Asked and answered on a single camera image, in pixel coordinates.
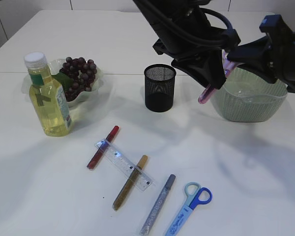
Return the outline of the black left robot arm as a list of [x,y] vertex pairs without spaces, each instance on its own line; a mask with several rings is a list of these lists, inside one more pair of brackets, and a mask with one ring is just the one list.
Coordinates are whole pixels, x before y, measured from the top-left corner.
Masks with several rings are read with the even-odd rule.
[[226,81],[222,51],[240,43],[231,22],[204,8],[206,0],[136,0],[135,5],[158,36],[153,48],[173,60],[172,67],[207,88],[220,89]]

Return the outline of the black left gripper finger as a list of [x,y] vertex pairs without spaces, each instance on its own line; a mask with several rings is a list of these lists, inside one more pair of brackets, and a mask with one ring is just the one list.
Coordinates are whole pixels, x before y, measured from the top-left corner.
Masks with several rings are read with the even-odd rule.
[[174,59],[171,66],[181,70],[200,85],[220,89],[226,81],[222,63],[222,51],[209,51],[186,59]]

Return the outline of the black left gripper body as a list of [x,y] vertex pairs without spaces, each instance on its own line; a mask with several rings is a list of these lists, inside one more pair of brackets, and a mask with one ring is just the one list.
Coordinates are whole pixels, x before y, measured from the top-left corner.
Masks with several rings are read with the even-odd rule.
[[207,0],[139,0],[137,7],[158,36],[155,51],[179,60],[239,45],[231,22],[206,8],[208,4]]

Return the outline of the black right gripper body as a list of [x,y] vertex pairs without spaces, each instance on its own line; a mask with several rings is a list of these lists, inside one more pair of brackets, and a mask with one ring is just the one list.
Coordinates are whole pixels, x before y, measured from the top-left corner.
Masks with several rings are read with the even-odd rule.
[[295,31],[284,22],[281,15],[267,15],[259,29],[270,44],[267,63],[277,79],[295,81]]

